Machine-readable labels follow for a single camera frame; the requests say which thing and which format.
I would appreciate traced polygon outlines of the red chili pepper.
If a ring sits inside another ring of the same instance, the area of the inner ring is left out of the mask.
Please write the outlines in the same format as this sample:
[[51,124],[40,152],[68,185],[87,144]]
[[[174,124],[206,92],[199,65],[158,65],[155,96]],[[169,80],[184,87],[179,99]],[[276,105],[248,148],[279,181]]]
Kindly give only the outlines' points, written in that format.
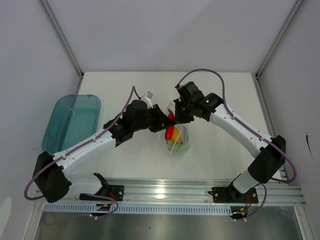
[[[175,120],[175,115],[173,113],[173,111],[169,108],[168,109],[168,117],[170,118],[170,120],[174,121]],[[164,134],[164,138],[168,141],[171,140],[173,137],[173,133],[174,133],[174,126],[168,126],[165,130],[165,134]]]

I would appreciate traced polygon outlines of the clear dotted zip top bag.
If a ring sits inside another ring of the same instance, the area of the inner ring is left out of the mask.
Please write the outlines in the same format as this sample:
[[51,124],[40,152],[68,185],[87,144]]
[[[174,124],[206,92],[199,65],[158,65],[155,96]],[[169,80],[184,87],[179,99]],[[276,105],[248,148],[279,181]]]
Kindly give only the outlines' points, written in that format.
[[183,124],[166,127],[158,133],[158,138],[170,155],[184,155],[190,148],[188,129]]

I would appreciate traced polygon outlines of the yellow lemon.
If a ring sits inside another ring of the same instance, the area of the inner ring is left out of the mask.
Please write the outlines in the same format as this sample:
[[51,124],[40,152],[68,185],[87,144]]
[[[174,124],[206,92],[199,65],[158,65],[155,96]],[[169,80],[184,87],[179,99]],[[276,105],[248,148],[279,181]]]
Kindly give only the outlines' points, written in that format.
[[173,132],[171,136],[171,142],[180,144],[183,141],[182,134],[180,133],[179,129],[177,127],[173,127]]

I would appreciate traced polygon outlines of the light green pepper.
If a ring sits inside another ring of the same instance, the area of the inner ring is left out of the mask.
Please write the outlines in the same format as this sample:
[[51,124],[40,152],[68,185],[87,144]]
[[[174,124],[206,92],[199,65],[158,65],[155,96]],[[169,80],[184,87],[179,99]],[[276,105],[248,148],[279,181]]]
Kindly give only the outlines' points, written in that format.
[[189,146],[186,143],[173,144],[169,149],[169,153],[172,155],[183,155],[189,150]]

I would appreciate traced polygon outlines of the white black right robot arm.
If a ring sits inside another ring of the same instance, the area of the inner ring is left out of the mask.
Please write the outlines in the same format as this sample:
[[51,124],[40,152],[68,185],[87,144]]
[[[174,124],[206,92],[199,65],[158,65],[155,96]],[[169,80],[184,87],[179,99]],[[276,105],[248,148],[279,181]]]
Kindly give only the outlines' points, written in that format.
[[247,192],[259,183],[266,184],[285,163],[279,153],[284,151],[283,137],[272,137],[252,126],[243,126],[224,100],[215,93],[204,95],[194,82],[176,85],[179,98],[175,103],[175,121],[189,123],[195,117],[210,122],[237,140],[254,158],[249,167],[230,184],[228,196],[234,202],[246,197]]

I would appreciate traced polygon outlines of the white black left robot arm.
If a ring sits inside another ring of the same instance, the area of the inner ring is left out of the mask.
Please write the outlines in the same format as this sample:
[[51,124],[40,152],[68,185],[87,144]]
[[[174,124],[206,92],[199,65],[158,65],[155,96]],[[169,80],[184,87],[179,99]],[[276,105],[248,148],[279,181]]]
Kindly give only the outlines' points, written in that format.
[[158,105],[149,107],[142,100],[134,100],[103,128],[75,146],[54,154],[41,153],[32,178],[48,203],[55,203],[71,193],[80,200],[107,200],[112,198],[113,192],[101,174],[94,173],[85,179],[75,177],[73,171],[96,154],[130,140],[134,132],[157,133],[175,124]]

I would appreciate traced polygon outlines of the teal plastic bin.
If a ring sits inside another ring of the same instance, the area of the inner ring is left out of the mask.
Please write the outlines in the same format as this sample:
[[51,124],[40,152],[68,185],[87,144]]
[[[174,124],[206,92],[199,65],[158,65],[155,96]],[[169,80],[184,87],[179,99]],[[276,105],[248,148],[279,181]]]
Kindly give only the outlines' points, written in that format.
[[49,154],[66,150],[92,136],[98,127],[101,100],[92,94],[70,94],[56,104],[47,125],[42,149]]

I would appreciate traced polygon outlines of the aluminium front rail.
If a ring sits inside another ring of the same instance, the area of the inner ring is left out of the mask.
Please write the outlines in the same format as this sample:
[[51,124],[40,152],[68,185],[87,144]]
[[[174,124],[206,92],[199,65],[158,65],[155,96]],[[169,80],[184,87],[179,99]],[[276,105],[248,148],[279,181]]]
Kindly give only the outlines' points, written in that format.
[[109,185],[124,186],[120,203],[155,205],[226,205],[296,207],[305,206],[301,187],[270,181],[255,187],[258,203],[214,203],[208,191],[212,187],[228,187],[229,180],[172,180],[172,179],[107,179]]

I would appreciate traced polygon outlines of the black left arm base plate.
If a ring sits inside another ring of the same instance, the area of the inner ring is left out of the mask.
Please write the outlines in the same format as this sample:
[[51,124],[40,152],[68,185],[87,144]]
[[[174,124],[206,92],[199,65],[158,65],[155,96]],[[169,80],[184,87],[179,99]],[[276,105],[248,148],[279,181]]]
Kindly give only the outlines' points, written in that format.
[[95,193],[81,193],[79,199],[81,201],[108,201],[108,199],[113,199],[122,202],[124,190],[123,185],[102,186]]

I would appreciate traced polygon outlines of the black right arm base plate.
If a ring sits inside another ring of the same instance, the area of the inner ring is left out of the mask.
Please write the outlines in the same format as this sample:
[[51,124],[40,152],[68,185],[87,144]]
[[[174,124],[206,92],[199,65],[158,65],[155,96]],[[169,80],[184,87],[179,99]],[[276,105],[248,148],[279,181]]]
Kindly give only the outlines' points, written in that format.
[[221,204],[257,204],[259,202],[257,190],[252,187],[245,193],[240,193],[233,186],[228,187],[212,187],[207,192],[212,196],[214,203]]

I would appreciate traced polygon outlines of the right aluminium corner post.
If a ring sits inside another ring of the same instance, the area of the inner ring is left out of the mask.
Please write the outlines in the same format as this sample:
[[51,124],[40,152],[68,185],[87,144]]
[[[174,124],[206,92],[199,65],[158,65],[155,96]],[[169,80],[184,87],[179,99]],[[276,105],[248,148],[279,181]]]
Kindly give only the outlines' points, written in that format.
[[289,33],[290,29],[292,28],[293,24],[295,23],[298,15],[300,14],[301,10],[303,9],[304,5],[307,3],[307,0],[296,0],[293,4],[293,7],[290,9],[285,21],[281,25],[279,32],[277,33],[271,47],[269,48],[266,56],[264,57],[263,61],[261,62],[258,71],[255,74],[257,80],[259,80],[271,63],[273,57],[277,53],[277,50],[281,46],[282,42],[286,38],[287,34]]

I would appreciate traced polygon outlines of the aluminium corner post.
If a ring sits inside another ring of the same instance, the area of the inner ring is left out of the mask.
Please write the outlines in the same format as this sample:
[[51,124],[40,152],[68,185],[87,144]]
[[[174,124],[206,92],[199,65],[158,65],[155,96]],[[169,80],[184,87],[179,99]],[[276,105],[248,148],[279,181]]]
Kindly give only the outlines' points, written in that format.
[[82,79],[84,73],[80,67],[80,64],[74,54],[74,51],[71,48],[69,41],[66,38],[66,35],[49,3],[48,0],[38,0],[37,1],[42,8],[43,13],[45,14],[51,28],[53,29],[58,41],[60,42],[67,58],[69,59],[73,69],[80,79]]
[[301,10],[303,9],[304,5],[307,3],[307,0],[296,0],[293,4],[293,7],[290,9],[285,21],[281,25],[279,32],[277,33],[271,47],[269,48],[266,56],[264,57],[263,61],[261,62],[258,71],[255,74],[257,80],[259,80],[271,63],[273,57],[277,53],[277,50],[281,46],[282,42],[286,38],[287,34],[289,33],[290,29],[292,28],[293,24],[295,23],[298,15],[300,14]]

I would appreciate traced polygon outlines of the left aluminium corner post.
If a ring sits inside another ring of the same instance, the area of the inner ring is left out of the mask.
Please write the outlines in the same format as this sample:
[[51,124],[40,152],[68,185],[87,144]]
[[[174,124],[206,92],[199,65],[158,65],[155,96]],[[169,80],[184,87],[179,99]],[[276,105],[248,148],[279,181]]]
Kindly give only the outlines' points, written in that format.
[[48,0],[38,0],[37,1],[42,8],[43,13],[45,14],[51,28],[53,29],[58,41],[60,42],[67,58],[69,59],[73,69],[80,79],[82,79],[84,73],[80,67],[80,64],[74,54],[74,51],[71,48],[69,41],[66,38],[66,35],[49,3]]

